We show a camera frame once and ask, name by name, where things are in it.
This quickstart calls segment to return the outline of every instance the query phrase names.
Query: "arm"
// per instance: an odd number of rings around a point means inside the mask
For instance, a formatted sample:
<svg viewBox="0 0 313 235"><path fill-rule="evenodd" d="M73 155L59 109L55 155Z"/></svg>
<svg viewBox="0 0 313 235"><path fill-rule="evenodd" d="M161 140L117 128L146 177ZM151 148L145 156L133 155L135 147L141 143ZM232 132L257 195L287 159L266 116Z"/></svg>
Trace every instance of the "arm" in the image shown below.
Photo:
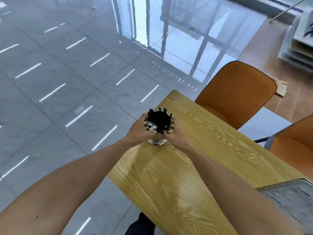
<svg viewBox="0 0 313 235"><path fill-rule="evenodd" d="M77 208L96 190L122 155L152 132L143 114L115 144L70 162L25 190L0 214L2 235L59 235Z"/></svg>
<svg viewBox="0 0 313 235"><path fill-rule="evenodd" d="M174 131L164 135L185 153L239 235L303 235L301 230L264 195L237 174L195 148L174 117Z"/></svg>

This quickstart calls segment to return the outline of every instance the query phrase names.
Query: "cup base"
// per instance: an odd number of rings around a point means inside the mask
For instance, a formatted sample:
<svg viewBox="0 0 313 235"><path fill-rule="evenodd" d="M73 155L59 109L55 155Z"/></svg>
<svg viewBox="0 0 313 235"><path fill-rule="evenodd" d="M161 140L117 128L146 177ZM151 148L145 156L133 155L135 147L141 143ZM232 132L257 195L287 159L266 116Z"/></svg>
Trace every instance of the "cup base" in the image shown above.
<svg viewBox="0 0 313 235"><path fill-rule="evenodd" d="M160 141L154 141L152 138L149 138L147 139L147 141L150 143L150 144L153 144L153 145L163 145L167 142L166 139L162 139Z"/></svg>

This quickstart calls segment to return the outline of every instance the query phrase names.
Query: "black pants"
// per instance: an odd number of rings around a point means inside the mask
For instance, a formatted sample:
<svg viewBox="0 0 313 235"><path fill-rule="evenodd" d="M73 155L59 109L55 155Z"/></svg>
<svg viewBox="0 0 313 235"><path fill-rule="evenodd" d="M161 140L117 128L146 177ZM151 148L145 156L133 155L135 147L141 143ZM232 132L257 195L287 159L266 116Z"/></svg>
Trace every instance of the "black pants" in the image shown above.
<svg viewBox="0 0 313 235"><path fill-rule="evenodd" d="M125 235L154 235L155 227L154 223L141 212L138 220L129 226Z"/></svg>

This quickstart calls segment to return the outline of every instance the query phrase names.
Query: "chair leg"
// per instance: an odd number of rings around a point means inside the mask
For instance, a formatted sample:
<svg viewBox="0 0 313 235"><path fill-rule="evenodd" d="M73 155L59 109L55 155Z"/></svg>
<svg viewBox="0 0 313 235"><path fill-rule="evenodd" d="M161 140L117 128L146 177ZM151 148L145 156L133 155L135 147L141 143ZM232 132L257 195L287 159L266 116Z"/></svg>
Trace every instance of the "chair leg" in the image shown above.
<svg viewBox="0 0 313 235"><path fill-rule="evenodd" d="M268 138L269 137L261 138L261 139L258 139L258 140L254 140L254 142L256 142L256 143L265 142L266 140L268 140Z"/></svg>

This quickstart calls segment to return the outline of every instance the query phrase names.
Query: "left arm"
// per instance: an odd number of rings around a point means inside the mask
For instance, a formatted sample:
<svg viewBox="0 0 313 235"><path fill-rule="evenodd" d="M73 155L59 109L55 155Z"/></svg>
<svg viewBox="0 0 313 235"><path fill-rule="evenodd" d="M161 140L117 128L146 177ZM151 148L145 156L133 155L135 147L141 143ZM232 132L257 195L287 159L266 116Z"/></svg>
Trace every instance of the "left arm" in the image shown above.
<svg viewBox="0 0 313 235"><path fill-rule="evenodd" d="M123 154L151 138L153 133L144 127L146 116L115 144L58 168L25 190L0 213L0 234L61 234Z"/></svg>

